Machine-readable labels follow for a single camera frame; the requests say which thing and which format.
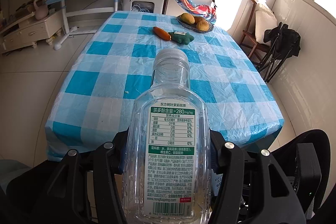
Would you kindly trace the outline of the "wooden chair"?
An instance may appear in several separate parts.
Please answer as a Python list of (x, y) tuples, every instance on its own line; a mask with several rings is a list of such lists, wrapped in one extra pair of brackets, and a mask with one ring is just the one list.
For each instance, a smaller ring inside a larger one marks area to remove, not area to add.
[(245, 47), (250, 49), (249, 53), (247, 54), (248, 58), (254, 65), (259, 65), (262, 61), (262, 57), (260, 55), (260, 52), (262, 53), (268, 53), (270, 50), (270, 46), (266, 45), (265, 43), (258, 43), (256, 41), (255, 33), (249, 31), (249, 27), (252, 22), (252, 18), (255, 14), (255, 9), (257, 5), (256, 0), (251, 0), (252, 1), (252, 9), (249, 14), (249, 18), (246, 24), (246, 27), (242, 31), (242, 36), (238, 42), (238, 45), (240, 47)]

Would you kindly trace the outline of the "orange carrot plush toy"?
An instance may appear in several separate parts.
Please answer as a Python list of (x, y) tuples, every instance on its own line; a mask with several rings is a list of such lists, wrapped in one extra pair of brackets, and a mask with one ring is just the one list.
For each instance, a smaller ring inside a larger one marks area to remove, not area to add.
[(153, 32), (162, 40), (165, 40), (165, 41), (171, 40), (170, 34), (159, 27), (153, 27)]

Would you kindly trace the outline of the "yellow mango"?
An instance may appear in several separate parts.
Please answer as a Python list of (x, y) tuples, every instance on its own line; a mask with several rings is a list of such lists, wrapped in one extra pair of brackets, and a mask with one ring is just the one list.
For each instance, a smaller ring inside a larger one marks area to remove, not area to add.
[(187, 12), (181, 14), (179, 16), (179, 18), (180, 18), (181, 21), (183, 21), (183, 22), (185, 22), (186, 24), (189, 24), (189, 25), (193, 25), (195, 23), (195, 18)]
[(206, 20), (200, 20), (196, 25), (197, 30), (207, 32), (210, 28)]

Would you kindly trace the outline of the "yellow mango front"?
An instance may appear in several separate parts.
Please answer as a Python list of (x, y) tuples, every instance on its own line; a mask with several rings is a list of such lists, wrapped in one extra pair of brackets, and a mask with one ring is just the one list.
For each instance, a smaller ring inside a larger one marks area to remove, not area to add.
[(207, 32), (210, 28), (206, 20), (200, 20), (196, 25), (197, 30)]

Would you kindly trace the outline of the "white tv cabinet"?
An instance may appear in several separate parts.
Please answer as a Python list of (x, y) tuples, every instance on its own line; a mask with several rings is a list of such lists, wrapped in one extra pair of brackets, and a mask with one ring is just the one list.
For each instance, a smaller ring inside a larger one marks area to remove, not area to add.
[(28, 46), (36, 48), (40, 40), (44, 40), (51, 46), (55, 36), (61, 35), (62, 26), (61, 11), (54, 12), (41, 20), (36, 20), (33, 12), (1, 31), (1, 53)]

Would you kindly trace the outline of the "brown fruit back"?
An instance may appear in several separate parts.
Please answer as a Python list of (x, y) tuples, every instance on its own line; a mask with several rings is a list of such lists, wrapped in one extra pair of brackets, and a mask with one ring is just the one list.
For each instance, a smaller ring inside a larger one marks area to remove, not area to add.
[(205, 19), (201, 16), (195, 16), (194, 20), (195, 20), (195, 24), (198, 24), (199, 22), (204, 21)]

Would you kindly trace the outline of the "yellow mango left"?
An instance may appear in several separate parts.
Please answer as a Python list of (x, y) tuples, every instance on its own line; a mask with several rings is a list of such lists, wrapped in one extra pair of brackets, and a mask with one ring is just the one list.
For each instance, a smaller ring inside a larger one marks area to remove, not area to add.
[(193, 25), (195, 23), (195, 18), (187, 12), (181, 14), (179, 16), (179, 18), (180, 18), (181, 21), (183, 21), (183, 22), (185, 22), (186, 24), (189, 24), (189, 25)]

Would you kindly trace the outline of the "dark fruit bowl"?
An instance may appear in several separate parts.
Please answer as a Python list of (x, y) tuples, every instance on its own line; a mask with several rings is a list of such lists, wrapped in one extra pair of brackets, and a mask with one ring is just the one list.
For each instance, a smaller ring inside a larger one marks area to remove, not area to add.
[(211, 32), (214, 29), (214, 25), (211, 22), (208, 22), (208, 21), (206, 21), (206, 23), (208, 25), (208, 28), (206, 30), (204, 28), (201, 30), (201, 29), (197, 28), (197, 24), (196, 23), (194, 23), (194, 24), (188, 24), (188, 23), (184, 22), (183, 20), (181, 20), (180, 16), (177, 16), (176, 20), (184, 28), (187, 28), (188, 30), (192, 30), (192, 31), (195, 31), (195, 32), (198, 32), (198, 33), (202, 33), (202, 34), (205, 34), (207, 32)]

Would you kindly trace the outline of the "blue white checkered tablecloth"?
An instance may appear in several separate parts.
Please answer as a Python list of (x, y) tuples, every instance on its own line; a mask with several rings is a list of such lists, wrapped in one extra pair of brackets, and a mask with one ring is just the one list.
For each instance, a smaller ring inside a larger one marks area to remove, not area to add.
[(174, 16), (118, 11), (100, 27), (69, 70), (46, 121), (46, 154), (59, 161), (69, 149), (96, 149), (130, 125), (134, 100), (155, 84), (179, 81), (176, 72), (156, 72), (165, 48), (187, 57), (190, 88), (206, 103), (210, 128), (241, 147), (270, 145), (284, 119), (260, 74), (223, 29), (193, 32), (187, 45), (153, 32), (182, 31)]

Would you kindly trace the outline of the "green plush toy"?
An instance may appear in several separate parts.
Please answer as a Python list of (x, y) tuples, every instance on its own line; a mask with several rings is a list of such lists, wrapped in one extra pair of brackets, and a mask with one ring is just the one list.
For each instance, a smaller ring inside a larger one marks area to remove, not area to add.
[(173, 32), (169, 32), (169, 35), (173, 42), (183, 44), (183, 45), (188, 45), (194, 40), (194, 37), (188, 32), (173, 31)]

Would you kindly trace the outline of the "white chair cushion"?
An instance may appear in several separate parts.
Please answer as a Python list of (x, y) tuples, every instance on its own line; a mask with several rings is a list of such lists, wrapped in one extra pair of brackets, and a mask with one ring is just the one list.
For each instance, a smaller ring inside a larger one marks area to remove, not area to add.
[(265, 4), (258, 2), (255, 8), (255, 38), (256, 42), (264, 43), (264, 32), (278, 26), (272, 10)]

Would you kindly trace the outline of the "clear plastic tea bottle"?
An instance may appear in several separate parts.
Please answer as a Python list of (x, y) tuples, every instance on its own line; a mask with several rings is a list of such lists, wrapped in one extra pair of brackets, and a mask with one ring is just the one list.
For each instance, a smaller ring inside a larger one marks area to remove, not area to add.
[(122, 186), (127, 223), (207, 223), (210, 146), (207, 107), (190, 89), (187, 55), (161, 50), (151, 87), (131, 115)]

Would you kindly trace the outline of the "light blue plastic stool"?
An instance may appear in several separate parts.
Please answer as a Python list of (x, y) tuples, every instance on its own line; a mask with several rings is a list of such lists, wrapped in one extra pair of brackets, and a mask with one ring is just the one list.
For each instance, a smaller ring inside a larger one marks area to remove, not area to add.
[(6, 193), (7, 186), (13, 179), (30, 169), (31, 167), (16, 160), (0, 160), (0, 183), (4, 193)]

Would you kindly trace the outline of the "pink kettlebell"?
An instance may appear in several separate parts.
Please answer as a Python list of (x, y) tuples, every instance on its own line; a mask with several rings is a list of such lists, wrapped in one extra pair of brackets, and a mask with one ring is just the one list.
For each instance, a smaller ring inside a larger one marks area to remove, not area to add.
[(35, 8), (35, 19), (42, 20), (49, 14), (49, 9), (45, 0), (34, 0), (33, 6)]

